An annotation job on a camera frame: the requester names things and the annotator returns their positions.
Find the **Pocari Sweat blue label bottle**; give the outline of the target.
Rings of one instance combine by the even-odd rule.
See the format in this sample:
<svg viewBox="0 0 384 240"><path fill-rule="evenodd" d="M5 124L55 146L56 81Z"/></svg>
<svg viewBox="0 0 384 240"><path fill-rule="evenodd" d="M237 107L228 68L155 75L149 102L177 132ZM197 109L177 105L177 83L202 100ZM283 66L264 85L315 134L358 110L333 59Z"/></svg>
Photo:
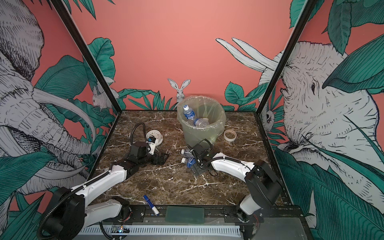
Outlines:
<svg viewBox="0 0 384 240"><path fill-rule="evenodd" d="M196 160L194 158L182 158L181 163L185 164L187 168L191 168L196 164Z"/></svg>

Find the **blue label mineral water bottle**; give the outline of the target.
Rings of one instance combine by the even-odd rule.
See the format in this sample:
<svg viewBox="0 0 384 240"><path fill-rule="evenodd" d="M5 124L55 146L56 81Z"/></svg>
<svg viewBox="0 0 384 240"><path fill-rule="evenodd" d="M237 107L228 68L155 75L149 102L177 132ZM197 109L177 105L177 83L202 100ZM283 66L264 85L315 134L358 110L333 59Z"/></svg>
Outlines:
<svg viewBox="0 0 384 240"><path fill-rule="evenodd" d="M183 114L188 121L195 121L197 119L194 110L189 105L183 106Z"/></svg>

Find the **blue cap bottle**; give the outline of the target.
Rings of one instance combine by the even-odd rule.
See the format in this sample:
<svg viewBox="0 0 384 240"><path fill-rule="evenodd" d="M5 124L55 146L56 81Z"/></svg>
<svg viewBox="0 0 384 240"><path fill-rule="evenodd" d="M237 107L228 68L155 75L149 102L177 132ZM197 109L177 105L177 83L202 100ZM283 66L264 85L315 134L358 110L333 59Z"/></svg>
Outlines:
<svg viewBox="0 0 384 240"><path fill-rule="evenodd" d="M195 120L194 125L198 128L205 128L210 125L210 122L207 118L198 118Z"/></svg>

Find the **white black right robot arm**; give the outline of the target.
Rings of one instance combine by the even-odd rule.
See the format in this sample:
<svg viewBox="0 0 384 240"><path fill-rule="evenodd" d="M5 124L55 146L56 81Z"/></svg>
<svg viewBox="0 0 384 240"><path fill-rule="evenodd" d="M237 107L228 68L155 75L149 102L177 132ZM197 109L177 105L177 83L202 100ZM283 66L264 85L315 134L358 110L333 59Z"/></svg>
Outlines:
<svg viewBox="0 0 384 240"><path fill-rule="evenodd" d="M283 183L266 162L245 162L229 157L216 152L210 142L187 147L201 170L223 172L247 185L249 194L237 205L236 215L241 222L260 220L258 214L262 210L271 209L279 198Z"/></svg>

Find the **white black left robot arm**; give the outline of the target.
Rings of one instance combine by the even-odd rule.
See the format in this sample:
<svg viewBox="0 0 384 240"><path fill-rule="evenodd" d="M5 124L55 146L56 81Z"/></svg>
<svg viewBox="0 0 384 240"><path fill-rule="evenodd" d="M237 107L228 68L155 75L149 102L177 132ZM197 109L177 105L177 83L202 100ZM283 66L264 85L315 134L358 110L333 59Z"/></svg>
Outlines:
<svg viewBox="0 0 384 240"><path fill-rule="evenodd" d="M47 209L41 217L37 229L39 240L72 240L84 228L106 219L122 216L125 221L130 217L130 203L123 198L114 198L92 205L113 186L120 184L138 172L147 164L162 166L169 154L157 151L156 144L136 142L130 151L110 168L93 179L72 187L62 187L54 193Z"/></svg>

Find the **clear unlabelled bottle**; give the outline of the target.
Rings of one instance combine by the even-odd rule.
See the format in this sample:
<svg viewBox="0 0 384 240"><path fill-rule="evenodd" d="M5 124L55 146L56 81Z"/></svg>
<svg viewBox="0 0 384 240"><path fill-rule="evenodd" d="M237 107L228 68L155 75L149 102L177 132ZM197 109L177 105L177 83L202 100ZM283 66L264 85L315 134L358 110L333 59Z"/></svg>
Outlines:
<svg viewBox="0 0 384 240"><path fill-rule="evenodd" d="M190 151L190 150L186 150L186 149L181 149L181 155L184 157L184 158L195 158L193 153Z"/></svg>

